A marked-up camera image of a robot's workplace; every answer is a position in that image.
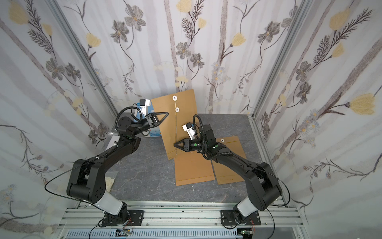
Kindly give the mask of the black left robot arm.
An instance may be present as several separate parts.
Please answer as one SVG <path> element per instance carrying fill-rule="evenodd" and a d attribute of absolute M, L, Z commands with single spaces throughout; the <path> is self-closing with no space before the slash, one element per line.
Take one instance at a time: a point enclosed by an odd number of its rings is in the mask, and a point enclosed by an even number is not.
<path fill-rule="evenodd" d="M 159 126 L 168 112 L 149 113 L 138 118 L 134 114 L 125 115 L 128 110 L 140 109 L 129 106 L 121 110 L 114 122 L 119 139 L 112 147 L 89 159 L 74 162 L 66 189 L 66 199 L 86 202 L 103 211 L 102 227 L 125 226 L 131 220 L 127 205 L 106 190 L 105 174 L 117 162 L 133 154 L 140 145 L 139 134 Z"/>

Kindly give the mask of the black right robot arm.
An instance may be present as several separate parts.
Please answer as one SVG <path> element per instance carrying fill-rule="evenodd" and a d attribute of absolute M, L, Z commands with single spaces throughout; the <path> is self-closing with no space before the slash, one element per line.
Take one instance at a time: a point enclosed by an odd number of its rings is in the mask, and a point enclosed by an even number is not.
<path fill-rule="evenodd" d="M 184 124 L 183 129 L 189 137 L 175 142 L 175 148 L 200 153 L 204 159 L 228 167 L 244 180 L 247 196 L 233 207 L 232 212 L 236 225 L 246 224 L 255 217 L 254 213 L 266 210 L 282 195 L 281 184 L 284 182 L 274 174 L 269 164 L 250 162 L 234 153 L 216 140 L 211 126 L 203 124 L 199 115 L 194 115 L 193 122 Z"/>

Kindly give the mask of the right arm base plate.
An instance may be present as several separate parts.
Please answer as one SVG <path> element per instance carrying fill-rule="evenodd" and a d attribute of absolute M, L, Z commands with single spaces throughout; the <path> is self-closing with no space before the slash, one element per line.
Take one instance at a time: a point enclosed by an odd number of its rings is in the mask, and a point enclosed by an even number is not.
<path fill-rule="evenodd" d="M 220 211 L 221 224 L 223 226 L 259 226 L 261 219 L 259 212 L 255 211 L 249 216 L 242 216 L 237 210 L 221 210 Z"/>

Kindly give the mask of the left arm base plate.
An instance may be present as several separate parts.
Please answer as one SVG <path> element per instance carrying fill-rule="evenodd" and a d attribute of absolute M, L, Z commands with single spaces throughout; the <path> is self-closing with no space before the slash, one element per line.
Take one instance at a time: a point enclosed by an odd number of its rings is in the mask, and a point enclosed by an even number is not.
<path fill-rule="evenodd" d="M 143 210 L 130 210 L 119 213 L 118 215 L 112 215 L 104 213 L 104 217 L 100 223 L 101 227 L 113 227 L 113 226 L 141 226 L 144 219 Z"/>

